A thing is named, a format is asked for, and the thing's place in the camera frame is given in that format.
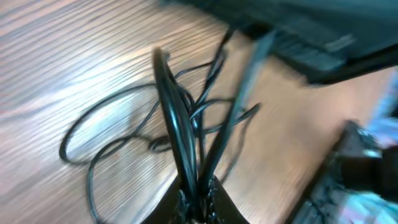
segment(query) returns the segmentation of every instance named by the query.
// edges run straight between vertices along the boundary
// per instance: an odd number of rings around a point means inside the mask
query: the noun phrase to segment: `tangled cable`
[[[214,85],[215,81],[217,80],[217,78],[220,75],[221,70],[224,66],[224,63],[227,58],[227,53],[224,49],[224,46],[229,41],[229,39],[231,38],[233,33],[234,33],[234,29],[230,28],[227,31],[227,33],[224,35],[223,40],[221,41],[221,43],[216,51],[214,60],[212,60],[208,63],[204,63],[202,65],[198,65],[196,67],[182,70],[182,71],[178,72],[176,75],[174,75],[173,80],[181,77],[182,75],[188,74],[194,70],[198,70],[198,69],[204,68],[204,67],[210,67],[208,74],[206,76],[205,86],[203,88],[203,91],[202,91],[200,97],[196,101],[194,100],[193,96],[190,94],[190,92],[188,90],[179,86],[178,83],[175,82],[175,85],[178,87],[179,97],[181,98],[183,105],[185,107],[185,108],[183,108],[183,110],[186,110],[187,113],[189,114],[190,128],[192,128],[193,133],[199,142],[200,164],[202,164],[205,159],[205,136],[207,134],[215,133],[215,132],[219,131],[220,127],[223,124],[223,123],[221,123],[216,126],[204,128],[203,127],[203,112],[204,112],[204,110],[207,109],[209,106],[217,104],[217,103],[232,103],[233,102],[233,99],[230,99],[230,98],[229,99],[212,98],[210,100],[206,100],[212,86]],[[132,141],[133,139],[141,139],[141,140],[147,141],[148,149],[151,152],[161,153],[161,152],[165,152],[165,151],[168,151],[171,149],[170,146],[159,149],[161,146],[165,146],[165,145],[169,144],[170,141],[169,141],[168,136],[160,136],[157,138],[152,138],[150,136],[140,134],[140,131],[147,124],[147,122],[151,119],[151,117],[155,113],[156,109],[159,107],[159,100],[154,104],[152,109],[149,111],[149,113],[146,115],[146,117],[141,121],[141,123],[138,125],[138,127],[133,132],[107,143],[107,145],[105,145],[102,149],[100,149],[95,154],[94,158],[92,158],[91,160],[75,161],[73,159],[68,158],[68,155],[67,155],[68,143],[69,143],[70,139],[72,138],[73,133],[84,123],[86,118],[89,117],[90,115],[92,115],[94,112],[98,111],[100,108],[102,108],[116,100],[119,100],[121,97],[127,96],[128,94],[131,94],[137,90],[142,90],[142,89],[146,89],[146,88],[155,88],[155,87],[156,87],[155,83],[148,83],[148,84],[144,84],[144,85],[134,86],[132,88],[128,88],[128,89],[119,91],[117,93],[114,93],[114,94],[108,96],[107,98],[97,102],[97,104],[92,106],[87,112],[83,113],[83,115],[81,115],[80,118],[78,118],[75,121],[75,123],[71,126],[71,128],[67,131],[64,138],[62,139],[62,142],[60,145],[60,150],[59,150],[59,155],[60,155],[61,160],[63,160],[66,163],[73,164],[73,165],[86,165],[86,164],[90,165],[88,168],[87,176],[86,176],[86,195],[87,195],[87,201],[88,201],[90,213],[91,213],[91,216],[93,217],[95,223],[105,223],[105,221],[100,217],[100,215],[97,212],[97,209],[95,206],[95,200],[94,200],[94,192],[93,192],[93,173],[94,173],[95,165],[98,163],[98,161],[117,153],[121,148],[123,148],[128,142]],[[241,108],[240,116],[236,120],[234,120],[234,125],[236,125],[244,120],[246,120],[246,124],[243,126],[243,128],[241,130],[241,134],[239,137],[238,149],[237,149],[235,155],[233,156],[231,162],[228,164],[224,176],[222,176],[222,178],[220,178],[221,183],[225,182],[225,180],[228,178],[232,168],[236,164],[238,157],[240,156],[240,154],[243,150],[246,130],[248,129],[248,126],[249,126],[250,122],[252,121],[254,115],[259,111],[259,108],[260,108],[260,104],[256,104],[249,110]]]

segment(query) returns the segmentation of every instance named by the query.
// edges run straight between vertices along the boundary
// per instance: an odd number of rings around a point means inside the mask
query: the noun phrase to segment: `wire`
[[[181,196],[187,202],[182,203],[185,206],[179,213],[185,217],[187,215],[185,211],[189,207],[193,215],[190,218],[204,221],[197,190],[195,136],[188,115],[190,103],[187,101],[184,91],[181,91],[181,88],[178,87],[178,83],[167,65],[163,51],[155,49],[152,61],[159,101],[162,105],[178,179],[180,180]]]
[[[231,38],[232,34],[234,32],[233,28],[228,29],[226,35],[224,36],[223,40],[220,43],[220,46],[218,47],[216,51],[216,55],[214,57],[214,60],[204,63],[202,65],[198,65],[196,67],[188,68],[186,70],[182,70],[178,72],[176,75],[172,75],[171,71],[170,72],[170,79],[173,82],[175,86],[178,88],[178,93],[179,97],[183,102],[183,105],[185,107],[185,110],[187,111],[190,119],[190,128],[193,131],[194,137],[198,139],[199,141],[199,154],[200,154],[200,166],[203,165],[203,161],[205,159],[205,136],[210,133],[215,133],[220,130],[220,128],[225,124],[225,122],[229,121],[224,121],[220,124],[217,124],[215,126],[211,126],[208,128],[205,128],[203,126],[203,112],[211,105],[217,104],[217,103],[233,103],[233,99],[220,99],[220,98],[213,98],[210,100],[206,100],[208,93],[210,92],[210,89],[214,85],[215,81],[217,80],[219,74],[221,73],[221,70],[223,68],[223,65],[225,63],[225,60],[227,58],[227,53],[224,49],[224,45],[229,41]],[[209,67],[209,72],[206,76],[205,80],[205,86],[203,88],[203,91],[199,97],[198,100],[194,100],[193,96],[190,94],[188,90],[185,90],[181,86],[178,85],[178,83],[175,81],[177,78],[181,77],[182,75],[186,75],[194,70],[198,70],[201,68]],[[151,119],[153,114],[156,112],[157,108],[159,107],[159,100],[153,105],[147,116],[141,121],[141,123],[138,125],[138,127],[133,130],[130,134],[127,134],[123,137],[117,138],[112,140],[111,142],[107,143],[103,148],[101,148],[92,158],[91,160],[82,160],[82,161],[77,161],[73,160],[68,157],[67,155],[67,146],[68,143],[70,142],[73,134],[76,132],[76,130],[86,121],[86,119],[91,116],[93,113],[98,111],[99,109],[103,108],[104,106],[115,102],[117,100],[120,100],[122,97],[128,96],[131,93],[134,93],[137,90],[144,90],[144,89],[149,89],[149,88],[155,88],[155,83],[148,83],[144,85],[139,85],[139,86],[134,86],[132,88],[127,88],[125,90],[121,90],[117,93],[114,93],[107,98],[97,102],[94,106],[92,106],[87,112],[83,113],[71,126],[71,128],[67,131],[65,134],[64,138],[61,141],[60,145],[60,150],[59,150],[59,156],[61,160],[64,162],[75,165],[75,166],[81,166],[81,165],[87,165],[89,164],[88,168],[88,173],[86,176],[86,195],[87,195],[87,201],[88,201],[88,207],[90,209],[90,214],[93,217],[93,220],[95,223],[100,224],[100,223],[106,223],[106,221],[101,218],[99,215],[96,205],[95,205],[95,200],[94,200],[94,191],[93,191],[93,176],[94,176],[94,168],[95,165],[100,161],[103,160],[115,153],[117,153],[120,149],[122,149],[124,146],[126,146],[130,141],[134,139],[140,139],[148,142],[148,150],[150,152],[154,153],[161,153],[165,152],[171,149],[169,146],[170,139],[168,136],[159,136],[157,138],[152,138],[150,136],[146,136],[140,133],[140,131],[143,129],[143,127],[147,124],[147,122]],[[250,122],[252,121],[254,115],[259,111],[260,104],[256,104],[253,106],[250,110],[246,110],[244,108],[240,108],[240,116],[238,119],[233,120],[233,125],[236,125],[245,119],[246,124],[242,128],[240,138],[239,138],[239,144],[238,144],[238,149],[233,156],[231,162],[229,163],[227,170],[225,174],[220,178],[221,183],[224,183],[226,179],[228,178],[229,174],[231,173],[231,170],[235,166],[235,164],[238,161],[238,158],[243,150],[244,146],[244,138],[246,135],[246,131],[248,129],[248,126]]]
[[[272,30],[257,41],[254,52],[238,82],[236,93],[229,107],[225,122],[221,126],[220,131],[218,131],[199,173],[198,188],[202,194],[206,194],[208,190],[209,181],[214,176],[216,166],[220,161],[228,144],[228,139],[233,131],[235,118],[238,117],[242,105],[246,103],[248,94],[251,92],[252,85],[256,80],[255,77],[261,68],[260,65],[271,52],[276,32],[276,30]]]

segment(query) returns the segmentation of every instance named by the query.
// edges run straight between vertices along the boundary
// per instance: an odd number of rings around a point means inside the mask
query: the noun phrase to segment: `wood grain surface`
[[[87,167],[63,164],[65,131],[90,105],[127,86],[153,81],[150,52],[171,54],[177,72],[207,62],[226,25],[192,8],[155,0],[18,0],[0,2],[1,223],[92,223]],[[237,35],[212,96],[231,96],[251,46]],[[206,70],[181,78],[198,95]],[[303,86],[276,58],[264,64],[250,104],[262,103],[226,189],[251,223],[281,222],[311,178],[344,119],[365,123],[389,81],[389,70],[322,88]],[[129,132],[157,99],[142,90],[86,120],[68,153],[93,156]],[[206,113],[223,118],[224,107]],[[158,110],[145,133],[165,133]],[[237,145],[234,133],[217,174]],[[100,214],[138,223],[175,175],[171,153],[151,154],[134,141],[95,171]]]

